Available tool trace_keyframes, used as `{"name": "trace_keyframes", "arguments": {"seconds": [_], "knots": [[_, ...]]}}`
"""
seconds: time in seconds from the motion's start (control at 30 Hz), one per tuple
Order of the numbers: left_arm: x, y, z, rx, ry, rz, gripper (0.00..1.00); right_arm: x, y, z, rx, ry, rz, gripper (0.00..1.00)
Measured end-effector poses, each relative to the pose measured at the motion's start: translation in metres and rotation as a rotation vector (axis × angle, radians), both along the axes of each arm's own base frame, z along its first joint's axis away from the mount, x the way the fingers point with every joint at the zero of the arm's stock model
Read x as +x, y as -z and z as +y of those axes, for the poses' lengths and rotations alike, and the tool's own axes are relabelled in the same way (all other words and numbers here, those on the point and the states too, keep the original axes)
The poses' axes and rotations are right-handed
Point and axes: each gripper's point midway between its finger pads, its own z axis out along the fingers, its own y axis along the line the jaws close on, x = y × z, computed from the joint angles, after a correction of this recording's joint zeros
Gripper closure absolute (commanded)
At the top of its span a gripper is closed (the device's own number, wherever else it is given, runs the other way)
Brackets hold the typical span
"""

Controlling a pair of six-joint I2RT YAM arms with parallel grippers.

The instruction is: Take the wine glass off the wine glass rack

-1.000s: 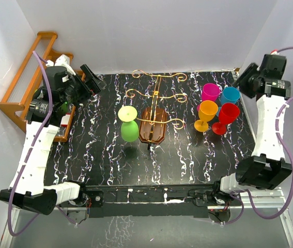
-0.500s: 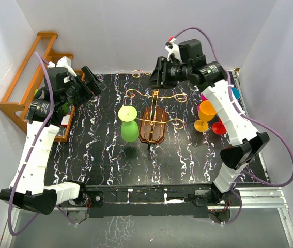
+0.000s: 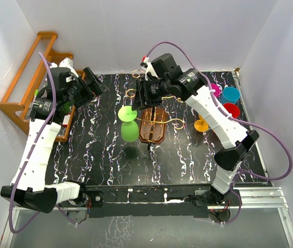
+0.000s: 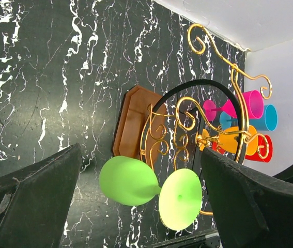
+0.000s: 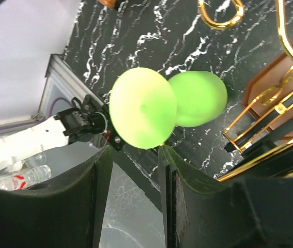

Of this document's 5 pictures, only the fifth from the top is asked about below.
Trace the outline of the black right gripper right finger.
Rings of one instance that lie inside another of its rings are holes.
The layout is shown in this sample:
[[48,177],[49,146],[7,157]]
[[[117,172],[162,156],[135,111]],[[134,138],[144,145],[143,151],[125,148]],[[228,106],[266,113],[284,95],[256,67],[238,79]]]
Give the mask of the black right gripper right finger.
[[167,247],[293,247],[293,178],[219,182],[158,150]]

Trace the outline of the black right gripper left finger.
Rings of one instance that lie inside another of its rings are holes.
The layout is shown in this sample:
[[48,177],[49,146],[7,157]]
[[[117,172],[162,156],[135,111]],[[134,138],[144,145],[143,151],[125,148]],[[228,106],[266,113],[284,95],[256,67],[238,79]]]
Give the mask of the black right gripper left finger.
[[98,247],[112,167],[105,146],[29,190],[0,190],[0,247]]

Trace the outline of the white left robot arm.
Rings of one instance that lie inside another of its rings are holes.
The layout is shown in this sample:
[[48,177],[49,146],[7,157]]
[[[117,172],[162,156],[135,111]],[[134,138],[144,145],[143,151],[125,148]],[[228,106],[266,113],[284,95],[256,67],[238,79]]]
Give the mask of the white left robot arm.
[[116,150],[121,151],[125,141],[115,130],[109,106],[92,95],[83,101],[74,97],[73,107],[58,112],[42,123],[0,138],[0,170],[21,160],[57,147],[75,142],[90,142],[102,135]]

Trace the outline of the green plastic wine glass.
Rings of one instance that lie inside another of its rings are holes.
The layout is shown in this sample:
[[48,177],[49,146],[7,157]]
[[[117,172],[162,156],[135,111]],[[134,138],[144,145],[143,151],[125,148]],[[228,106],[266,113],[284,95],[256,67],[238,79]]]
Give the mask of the green plastic wine glass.
[[115,81],[109,113],[118,135],[129,145],[150,149],[163,144],[176,126],[208,123],[227,105],[224,82],[208,71],[186,71],[167,80],[149,68],[133,68]]

